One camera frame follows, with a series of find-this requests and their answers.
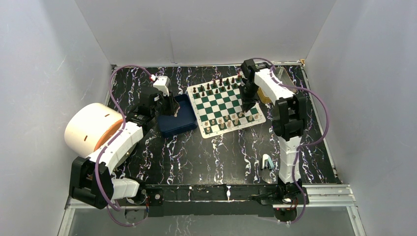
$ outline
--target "green and white chessboard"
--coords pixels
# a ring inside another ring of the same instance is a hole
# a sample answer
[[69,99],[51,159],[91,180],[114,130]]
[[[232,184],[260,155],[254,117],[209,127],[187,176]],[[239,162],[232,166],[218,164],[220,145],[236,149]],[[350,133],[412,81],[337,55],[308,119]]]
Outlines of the green and white chessboard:
[[205,139],[266,121],[259,104],[256,104],[247,113],[241,114],[242,99],[238,87],[241,79],[237,76],[228,79],[231,83],[230,89],[227,89],[227,78],[223,78],[222,86],[219,85],[219,80],[216,80],[216,87],[213,87],[213,81],[210,81],[187,88],[198,126]]

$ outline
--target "cylindrical container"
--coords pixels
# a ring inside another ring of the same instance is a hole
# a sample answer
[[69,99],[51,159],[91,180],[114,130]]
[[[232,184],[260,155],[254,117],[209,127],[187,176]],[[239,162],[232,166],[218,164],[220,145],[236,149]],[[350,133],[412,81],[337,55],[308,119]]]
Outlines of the cylindrical container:
[[92,103],[81,109],[65,129],[65,142],[80,157],[86,158],[99,149],[117,130],[121,114],[101,103]]

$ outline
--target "white panel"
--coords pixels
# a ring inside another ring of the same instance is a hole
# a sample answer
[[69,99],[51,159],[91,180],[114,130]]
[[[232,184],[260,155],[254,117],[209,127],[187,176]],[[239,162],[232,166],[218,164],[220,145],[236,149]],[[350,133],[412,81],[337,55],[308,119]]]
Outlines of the white panel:
[[335,0],[76,0],[111,63],[186,65],[307,56]]
[[370,236],[416,234],[416,16],[415,0],[339,0],[306,60]]
[[57,235],[76,154],[68,121],[104,102],[110,65],[73,0],[0,7],[1,235]]

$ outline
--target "blue box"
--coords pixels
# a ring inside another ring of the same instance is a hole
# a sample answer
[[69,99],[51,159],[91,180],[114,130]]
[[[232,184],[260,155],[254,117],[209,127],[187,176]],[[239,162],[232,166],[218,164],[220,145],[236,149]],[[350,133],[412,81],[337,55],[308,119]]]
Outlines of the blue box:
[[197,128],[197,118],[187,94],[175,96],[179,111],[175,116],[159,116],[158,126],[164,138],[171,137]]

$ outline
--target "table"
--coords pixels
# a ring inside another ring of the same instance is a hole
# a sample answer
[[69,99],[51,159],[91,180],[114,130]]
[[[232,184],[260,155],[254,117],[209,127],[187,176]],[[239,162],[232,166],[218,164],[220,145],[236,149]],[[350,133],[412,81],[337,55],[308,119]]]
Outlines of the table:
[[[297,86],[306,87],[301,65],[283,65]],[[149,67],[150,73],[171,79],[173,94],[186,93],[188,86],[238,74],[238,66]],[[137,104],[141,91],[151,86],[140,69],[125,68],[115,77],[113,94],[126,112]],[[116,109],[110,100],[108,106]],[[261,103],[267,116],[263,124],[203,139],[199,129],[163,138],[158,127],[137,145],[130,158],[117,168],[117,176],[132,176],[146,184],[259,184],[276,183],[279,142],[271,126],[271,105]],[[307,101],[308,131],[301,143],[321,136],[310,97]],[[263,154],[275,164],[273,171],[260,170]],[[340,183],[324,143],[301,150],[303,183]]]

